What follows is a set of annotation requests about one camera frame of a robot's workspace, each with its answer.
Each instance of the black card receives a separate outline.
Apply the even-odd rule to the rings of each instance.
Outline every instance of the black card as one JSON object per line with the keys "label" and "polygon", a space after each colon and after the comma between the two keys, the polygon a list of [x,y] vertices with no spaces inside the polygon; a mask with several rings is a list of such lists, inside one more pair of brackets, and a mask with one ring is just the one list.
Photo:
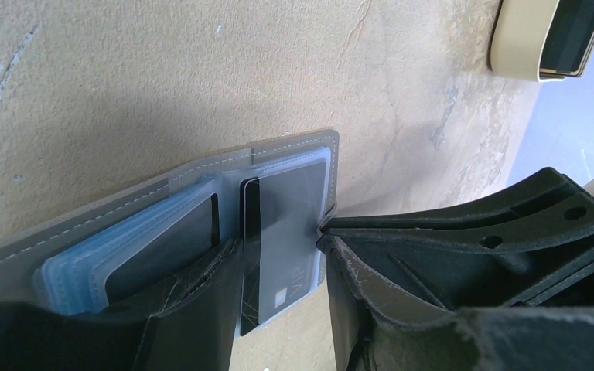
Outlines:
{"label": "black card", "polygon": [[184,269],[219,243],[220,214],[213,194],[108,276],[108,302],[123,300]]}
{"label": "black card", "polygon": [[241,335],[306,296],[317,279],[326,163],[241,183],[245,274]]}

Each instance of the beige object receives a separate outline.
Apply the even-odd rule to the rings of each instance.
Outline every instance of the beige object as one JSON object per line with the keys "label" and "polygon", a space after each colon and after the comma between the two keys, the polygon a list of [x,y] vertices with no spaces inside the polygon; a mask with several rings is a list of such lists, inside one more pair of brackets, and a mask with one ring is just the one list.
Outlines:
{"label": "beige object", "polygon": [[538,82],[541,56],[559,0],[504,0],[490,46],[490,66],[500,76]]}
{"label": "beige object", "polygon": [[[340,133],[347,215],[504,187],[539,86],[487,68],[499,3],[0,0],[0,82],[19,56],[0,95],[0,238],[322,128]],[[323,285],[236,340],[231,368],[333,369],[328,313]]]}

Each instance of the card holder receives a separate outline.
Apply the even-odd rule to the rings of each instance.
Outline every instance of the card holder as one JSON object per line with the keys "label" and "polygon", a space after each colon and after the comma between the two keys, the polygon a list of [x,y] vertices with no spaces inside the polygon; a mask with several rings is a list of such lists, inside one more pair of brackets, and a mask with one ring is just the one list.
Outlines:
{"label": "card holder", "polygon": [[99,312],[190,264],[220,242],[222,185],[204,179],[46,259],[33,275],[40,301]]}
{"label": "card holder", "polygon": [[[317,148],[328,148],[331,161],[326,208],[331,210],[336,203],[338,142],[339,135],[335,131],[318,131],[274,141],[256,142],[233,151],[198,158],[153,179],[6,237],[0,240],[0,301],[21,301],[47,308],[48,300],[40,301],[39,297],[40,293],[47,294],[44,282],[39,280],[41,272],[38,272],[33,280],[34,273],[47,259],[123,223],[212,174],[236,172],[240,175],[237,184],[231,183],[230,179],[224,179],[223,192],[217,193],[222,240],[238,235],[240,183],[254,176],[248,172],[245,175],[245,172],[258,167],[258,164],[268,164],[291,156],[298,157]],[[319,283],[324,279],[324,262],[323,257],[320,261]],[[53,297],[56,293],[51,292],[49,295]]]}

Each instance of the screw hole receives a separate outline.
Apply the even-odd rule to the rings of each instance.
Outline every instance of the screw hole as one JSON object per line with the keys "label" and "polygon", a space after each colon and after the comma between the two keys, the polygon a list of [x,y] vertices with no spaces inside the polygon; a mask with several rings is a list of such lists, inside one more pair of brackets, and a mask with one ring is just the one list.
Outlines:
{"label": "screw hole", "polygon": [[502,237],[500,236],[488,236],[480,240],[480,245],[487,249],[494,249],[502,244]]}
{"label": "screw hole", "polygon": [[573,221],[583,217],[584,215],[586,215],[586,208],[584,206],[577,206],[566,210],[564,213],[564,219]]}

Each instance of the scratched card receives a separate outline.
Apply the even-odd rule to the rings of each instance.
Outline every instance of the scratched card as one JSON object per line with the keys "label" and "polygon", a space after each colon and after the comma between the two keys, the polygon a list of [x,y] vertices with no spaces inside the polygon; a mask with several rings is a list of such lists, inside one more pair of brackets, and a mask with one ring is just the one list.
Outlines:
{"label": "scratched card", "polygon": [[243,294],[248,300],[243,304],[242,335],[250,325],[262,325],[316,288],[317,227],[325,208],[326,170],[321,162],[246,184],[245,249],[260,246],[260,259],[246,272],[254,280],[246,280],[250,295]]}

